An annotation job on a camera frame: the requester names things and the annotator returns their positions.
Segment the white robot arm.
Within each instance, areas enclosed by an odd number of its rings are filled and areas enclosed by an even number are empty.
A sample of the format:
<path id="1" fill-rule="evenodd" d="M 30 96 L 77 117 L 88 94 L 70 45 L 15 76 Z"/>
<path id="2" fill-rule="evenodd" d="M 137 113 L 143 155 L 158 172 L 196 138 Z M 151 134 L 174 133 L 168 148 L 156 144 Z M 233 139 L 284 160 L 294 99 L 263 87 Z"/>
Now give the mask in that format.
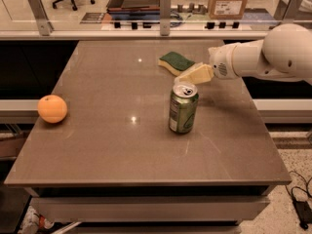
<path id="1" fill-rule="evenodd" d="M 281 24 L 263 40 L 209 48 L 210 63 L 195 64 L 175 82 L 202 84 L 213 78 L 260 80 L 312 84 L 312 33 L 297 24 Z"/>

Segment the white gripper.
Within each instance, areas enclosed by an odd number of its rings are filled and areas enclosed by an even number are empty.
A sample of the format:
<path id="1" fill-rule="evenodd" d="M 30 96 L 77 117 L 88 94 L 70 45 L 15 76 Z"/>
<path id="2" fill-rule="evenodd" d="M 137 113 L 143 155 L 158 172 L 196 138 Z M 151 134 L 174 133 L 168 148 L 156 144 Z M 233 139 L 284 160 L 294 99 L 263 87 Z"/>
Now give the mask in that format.
<path id="1" fill-rule="evenodd" d="M 237 79 L 238 75 L 233 67 L 234 50 L 239 43 L 210 47 L 210 65 L 199 64 L 183 71 L 175 78 L 175 82 L 189 82 L 197 85 L 210 82 L 213 77 L 224 80 Z"/>

